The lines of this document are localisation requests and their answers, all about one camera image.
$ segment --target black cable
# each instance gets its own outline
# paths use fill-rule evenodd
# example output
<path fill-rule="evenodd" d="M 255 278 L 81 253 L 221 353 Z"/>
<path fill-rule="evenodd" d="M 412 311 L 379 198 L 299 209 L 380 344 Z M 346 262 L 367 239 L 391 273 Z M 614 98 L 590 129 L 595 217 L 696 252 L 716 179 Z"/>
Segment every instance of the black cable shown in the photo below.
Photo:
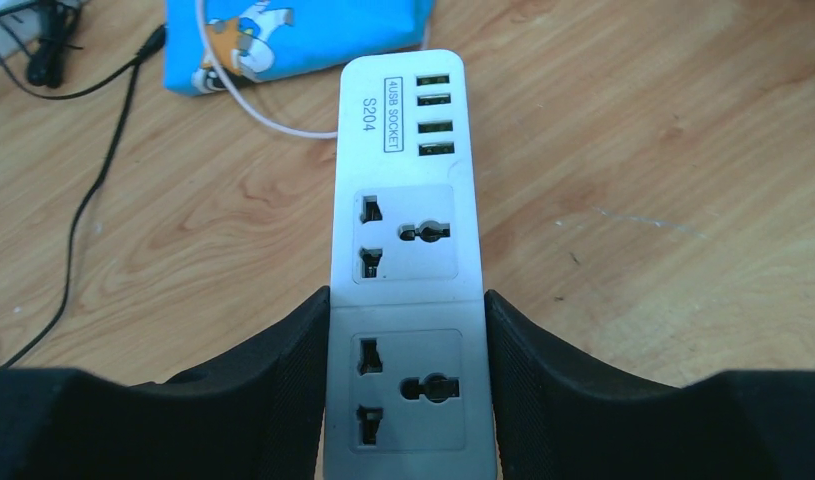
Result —
<path fill-rule="evenodd" d="M 16 35 L 15 32 L 11 28 L 9 28 L 7 25 L 5 25 L 1 21 L 1 19 L 6 17 L 6 16 L 14 15 L 14 14 L 16 14 L 18 12 L 21 12 L 21 11 L 24 11 L 24 10 L 27 10 L 27 9 L 30 9 L 30 8 L 37 8 L 37 9 L 40 10 L 40 12 L 43 12 L 43 15 L 40 16 L 40 22 L 42 22 L 42 26 L 44 27 L 44 24 L 46 22 L 48 22 L 48 23 L 53 22 L 53 20 L 51 18 L 49 18 L 49 17 L 51 17 L 51 12 L 45 13 L 46 12 L 45 8 L 50 8 L 51 4 L 54 5 L 54 8 L 60 8 L 60 6 L 64 5 L 64 7 L 62 7 L 62 8 L 65 8 L 66 12 L 69 12 L 68 9 L 76 10 L 76 12 L 73 12 L 72 14 L 75 15 L 76 18 L 79 18 L 79 15 L 80 15 L 79 14 L 79 9 L 75 9 L 75 7 L 72 7 L 70 5 L 67 5 L 67 4 L 64 4 L 64 3 L 61 3 L 61 2 L 51 2 L 50 0 L 32 0 L 32 1 L 29 1 L 29 2 L 21 3 L 19 5 L 15 5 L 14 7 L 9 7 L 9 8 L 5 8 L 3 10 L 0 10 L 0 26 L 1 26 L 1 28 L 4 29 L 4 31 L 6 31 L 6 33 L 10 37 L 12 37 L 13 40 L 15 40 L 15 42 L 20 46 L 22 51 L 24 51 L 24 53 L 30 58 L 30 64 L 28 64 L 28 75 L 30 74 L 31 66 L 33 66 L 34 72 L 36 71 L 36 69 L 39 69 L 41 71 L 41 69 L 44 68 L 44 69 L 47 69 L 46 71 L 48 72 L 46 75 L 50 75 L 50 74 L 53 73 L 56 76 L 58 74 L 60 82 L 61 82 L 62 81 L 62 71 L 61 71 L 62 64 L 61 63 L 56 63 L 56 62 L 61 62 L 63 60 L 62 55 L 64 55 L 64 49 L 66 49 L 66 48 L 76 48 L 76 47 L 71 47 L 70 45 L 67 44 L 68 37 L 65 36 L 66 34 L 68 34 L 68 36 L 70 36 L 71 33 L 74 33 L 73 29 L 77 28 L 77 20 L 76 20 L 76 18 L 69 20 L 69 17 L 68 17 L 69 13 L 62 13 L 62 12 L 56 13 L 56 12 L 54 12 L 53 15 L 56 17 L 56 19 L 58 19 L 58 21 L 60 21 L 60 22 L 65 22 L 65 23 L 63 23 L 62 25 L 58 25 L 56 27 L 52 26 L 49 29 L 48 32 L 45 32 L 43 30 L 43 32 L 42 32 L 43 35 L 46 34 L 46 33 L 48 35 L 50 35 L 52 33 L 51 30 L 59 32 L 59 34 L 56 35 L 53 38 L 50 38 L 50 37 L 42 37 L 42 38 L 40 38 L 39 51 L 37 51 L 36 53 L 31 53 L 29 50 L 27 50 L 27 47 L 24 46 L 24 43 L 21 41 L 20 38 L 18 38 L 18 35 Z M 58 50 L 61 50 L 63 53 L 61 55 L 59 55 L 59 56 L 53 56 L 53 53 L 55 53 Z M 72 100 L 72 99 L 75 99 L 75 98 L 80 98 L 80 97 L 84 97 L 86 95 L 89 95 L 90 93 L 93 93 L 93 92 L 95 92 L 97 90 L 100 90 L 101 88 L 106 86 L 108 83 L 110 83 L 113 80 L 115 80 L 116 78 L 118 78 L 122 73 L 126 72 L 127 69 L 134 66 L 135 62 L 136 62 L 136 59 L 134 58 L 130 62 L 122 65 L 121 68 L 119 68 L 118 70 L 116 70 L 115 72 L 110 74 L 107 78 L 101 80 L 100 82 L 96 83 L 95 85 L 92 85 L 91 87 L 86 88 L 84 90 L 80 90 L 78 92 L 70 93 L 70 94 L 67 94 L 67 95 L 42 95 L 42 94 L 39 94 L 39 93 L 36 93 L 36 92 L 30 90 L 22 82 L 20 82 L 18 80 L 18 78 L 15 76 L 15 73 L 13 73 L 13 71 L 9 68 L 9 66 L 7 65 L 6 61 L 1 56 L 1 53 L 0 53 L 0 66 L 4 69 L 7 76 L 10 78 L 10 80 L 12 80 L 12 83 L 14 83 L 16 87 L 18 87 L 19 89 L 21 89 L 22 91 L 24 91 L 28 95 L 32 95 L 32 96 L 34 96 L 36 98 L 41 98 L 43 100 Z M 59 67 L 53 67 L 52 64 L 57 64 L 57 65 L 59 65 Z"/>
<path fill-rule="evenodd" d="M 121 136 L 124 133 L 124 127 L 127 124 L 127 117 L 130 114 L 130 107 L 133 104 L 133 96 L 136 93 L 136 80 L 139 77 L 139 69 L 142 66 L 142 63 L 153 56 L 155 53 L 159 52 L 163 46 L 165 45 L 166 40 L 166 29 L 165 25 L 161 25 L 159 28 L 154 30 L 148 40 L 145 42 L 145 45 L 139 49 L 139 52 L 136 53 L 136 56 L 130 62 L 127 62 L 125 65 L 129 67 L 133 67 L 132 72 L 130 73 L 130 83 L 127 86 L 127 95 L 124 97 L 124 106 L 121 109 L 121 114 L 118 118 L 118 124 L 116 125 L 115 133 L 113 133 L 113 139 L 110 142 L 110 148 L 107 151 L 106 157 L 104 157 L 104 163 L 101 165 L 101 171 L 98 173 L 98 177 L 95 179 L 95 182 L 89 187 L 89 191 L 86 192 L 86 195 L 83 196 L 83 200 L 80 201 L 80 205 L 77 207 L 77 211 L 74 213 L 74 218 L 71 220 L 71 228 L 69 229 L 68 233 L 68 250 L 66 254 L 66 268 L 65 268 L 65 288 L 63 289 L 63 296 L 62 300 L 60 301 L 60 306 L 57 309 L 57 312 L 54 314 L 53 318 L 45 325 L 45 328 L 36 335 L 33 340 L 31 340 L 27 345 L 22 347 L 21 350 L 18 351 L 15 355 L 13 355 L 9 360 L 4 362 L 0 369 L 9 368 L 14 365 L 17 361 L 21 360 L 21 358 L 27 354 L 45 335 L 50 332 L 54 326 L 56 326 L 57 322 L 65 313 L 66 306 L 68 305 L 68 293 L 71 288 L 71 263 L 72 257 L 74 256 L 74 234 L 77 231 L 77 224 L 80 222 L 80 217 L 83 215 L 83 211 L 86 209 L 86 206 L 89 204 L 89 201 L 92 200 L 92 197 L 95 193 L 104 185 L 104 181 L 107 179 L 107 174 L 110 171 L 110 165 L 113 163 L 113 158 L 115 157 L 116 149 L 118 149 L 118 144 L 121 141 Z"/>

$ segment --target power cord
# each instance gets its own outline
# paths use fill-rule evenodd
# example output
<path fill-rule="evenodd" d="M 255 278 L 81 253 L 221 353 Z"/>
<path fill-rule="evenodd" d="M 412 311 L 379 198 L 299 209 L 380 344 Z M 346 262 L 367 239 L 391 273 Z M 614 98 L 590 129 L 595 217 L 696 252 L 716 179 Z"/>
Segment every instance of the power cord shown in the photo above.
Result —
<path fill-rule="evenodd" d="M 18 35 L 1 20 L 4 17 L 31 8 L 39 12 L 39 21 L 42 27 L 42 35 L 39 38 L 39 49 L 36 52 L 30 52 L 21 39 L 18 38 Z M 4 29 L 7 35 L 15 40 L 16 44 L 30 59 L 27 65 L 27 78 L 29 83 L 32 85 L 39 85 L 41 83 L 51 88 L 56 88 L 62 84 L 65 52 L 67 49 L 79 49 L 79 47 L 72 46 L 68 43 L 69 38 L 77 29 L 79 19 L 80 7 L 73 7 L 57 0 L 32 0 L 0 10 L 1 28 Z M 30 90 L 20 82 L 0 53 L 0 66 L 4 69 L 9 79 L 12 80 L 12 83 L 28 95 L 43 100 L 72 100 L 89 95 L 118 78 L 130 67 L 133 67 L 136 61 L 137 59 L 134 58 L 111 73 L 107 78 L 89 88 L 67 95 L 43 95 Z"/>
<path fill-rule="evenodd" d="M 45 328 L 43 328 L 42 331 L 39 332 L 39 334 L 33 338 L 33 340 L 27 343 L 27 345 L 22 347 L 22 349 L 19 350 L 18 353 L 16 353 L 9 360 L 4 362 L 0 366 L 0 369 L 9 368 L 16 362 L 21 360 L 22 357 L 24 357 L 30 350 L 32 350 L 33 347 L 35 347 L 36 344 L 38 344 L 42 340 L 42 338 L 44 338 L 45 335 L 47 335 L 48 332 L 50 332 L 54 328 L 54 326 L 56 326 L 56 324 L 62 318 L 63 313 L 65 313 L 66 306 L 68 305 L 68 293 L 71 288 L 71 264 L 72 257 L 74 256 L 74 235 L 75 232 L 77 231 L 77 224 L 80 222 L 80 217 L 83 215 L 83 211 L 86 209 L 86 206 L 89 204 L 89 201 L 92 200 L 92 197 L 104 185 L 104 181 L 107 179 L 107 174 L 110 171 L 110 165 L 112 165 L 116 149 L 118 148 L 118 144 L 121 141 L 122 134 L 124 133 L 124 127 L 127 124 L 127 118 L 130 114 L 130 107 L 133 104 L 133 97 L 134 94 L 136 93 L 136 80 L 139 77 L 139 69 L 142 66 L 142 63 L 144 63 L 154 54 L 162 50 L 163 46 L 165 45 L 165 42 L 166 42 L 166 28 L 165 25 L 160 25 L 156 30 L 154 30 L 153 33 L 151 33 L 151 36 L 148 37 L 148 40 L 145 42 L 142 48 L 140 48 L 139 51 L 136 52 L 136 55 L 133 57 L 133 59 L 125 63 L 122 68 L 117 70 L 117 72 L 119 72 L 118 74 L 116 74 L 115 76 L 111 76 L 110 78 L 108 78 L 104 82 L 101 82 L 100 84 L 94 85 L 84 90 L 84 92 L 91 93 L 112 81 L 112 78 L 115 78 L 116 76 L 120 75 L 128 68 L 133 67 L 133 70 L 131 70 L 130 73 L 130 83 L 127 86 L 127 95 L 124 97 L 124 106 L 121 109 L 121 114 L 119 115 L 118 124 L 116 125 L 115 132 L 113 133 L 113 138 L 112 141 L 110 142 L 109 150 L 107 150 L 107 155 L 106 157 L 104 157 L 104 163 L 101 165 L 101 171 L 98 173 L 98 177 L 95 179 L 95 182 L 92 184 L 91 187 L 89 187 L 89 191 L 87 191 L 86 195 L 83 196 L 83 200 L 80 201 L 80 205 L 77 207 L 77 211 L 74 213 L 74 218 L 72 218 L 71 220 L 71 228 L 69 229 L 68 234 L 68 250 L 66 255 L 65 288 L 63 289 L 63 296 L 62 300 L 60 301 L 60 306 L 57 309 L 56 313 L 54 314 L 53 318 L 48 322 L 47 325 L 45 325 Z M 55 99 L 62 100 L 64 99 L 64 97 L 76 98 L 73 95 L 74 94 L 72 94 L 72 96 L 65 95 L 62 97 L 56 97 Z"/>

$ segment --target white cable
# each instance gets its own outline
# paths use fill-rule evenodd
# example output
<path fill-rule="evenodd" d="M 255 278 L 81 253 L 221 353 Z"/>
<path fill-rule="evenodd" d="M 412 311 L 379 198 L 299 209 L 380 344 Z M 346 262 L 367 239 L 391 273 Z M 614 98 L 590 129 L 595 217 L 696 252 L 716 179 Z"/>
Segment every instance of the white cable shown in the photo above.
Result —
<path fill-rule="evenodd" d="M 216 53 L 213 50 L 213 45 L 210 43 L 210 38 L 207 36 L 207 21 L 205 11 L 205 4 L 206 0 L 195 0 L 195 17 L 198 21 L 198 35 L 201 36 L 201 43 L 204 46 L 204 50 L 207 53 L 207 61 L 209 61 L 210 65 L 213 66 L 213 70 L 215 70 L 216 74 L 221 79 L 222 83 L 224 83 L 225 88 L 230 94 L 236 99 L 236 103 L 242 107 L 243 110 L 248 112 L 249 115 L 254 117 L 255 120 L 262 123 L 263 125 L 273 128 L 279 132 L 283 132 L 289 135 L 294 135 L 296 137 L 302 138 L 312 138 L 316 140 L 327 140 L 331 138 L 336 138 L 336 132 L 307 132 L 305 130 L 296 130 L 294 128 L 290 128 L 284 125 L 281 125 L 273 120 L 270 120 L 263 116 L 260 112 L 254 109 L 250 103 L 245 100 L 245 97 L 239 93 L 239 89 L 236 88 L 236 85 L 230 80 L 230 77 L 227 75 L 227 72 L 224 70 L 224 66 L 216 61 Z M 422 38 L 422 44 L 420 46 L 421 50 L 426 50 L 428 48 L 428 43 L 430 43 L 430 23 L 425 26 L 425 33 Z"/>

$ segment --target power strip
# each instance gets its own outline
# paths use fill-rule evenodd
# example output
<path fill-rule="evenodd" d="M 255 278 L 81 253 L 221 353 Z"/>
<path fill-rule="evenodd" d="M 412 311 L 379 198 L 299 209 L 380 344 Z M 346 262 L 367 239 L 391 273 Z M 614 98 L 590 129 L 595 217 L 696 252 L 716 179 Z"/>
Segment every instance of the power strip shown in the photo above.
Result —
<path fill-rule="evenodd" d="M 64 0 L 69 5 L 86 3 L 88 0 Z M 25 3 L 27 0 L 0 0 L 0 11 Z M 12 29 L 23 43 L 27 43 L 39 36 L 39 16 L 32 9 L 27 9 L 13 15 L 8 15 L 1 20 L 7 27 Z M 0 55 L 2 58 L 9 58 L 10 55 L 19 49 L 15 40 L 0 26 Z"/>
<path fill-rule="evenodd" d="M 462 60 L 342 73 L 331 267 L 327 480 L 496 478 Z"/>

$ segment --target wood grain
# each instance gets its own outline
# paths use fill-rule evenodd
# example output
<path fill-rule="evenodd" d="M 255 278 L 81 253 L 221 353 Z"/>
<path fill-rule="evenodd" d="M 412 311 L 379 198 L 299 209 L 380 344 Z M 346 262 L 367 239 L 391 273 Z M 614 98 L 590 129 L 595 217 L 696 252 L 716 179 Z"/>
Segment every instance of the wood grain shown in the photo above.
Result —
<path fill-rule="evenodd" d="M 158 2 L 90 3 L 68 89 L 130 58 Z M 619 368 L 684 385 L 815 368 L 815 1 L 439 2 L 465 59 L 485 285 Z M 23 60 L 13 58 L 20 66 Z M 334 142 L 143 69 L 81 224 L 62 324 L 23 362 L 162 381 L 328 281 Z M 249 90 L 335 127 L 339 69 Z M 0 363 L 54 312 L 71 215 L 125 81 L 41 102 L 0 71 Z"/>

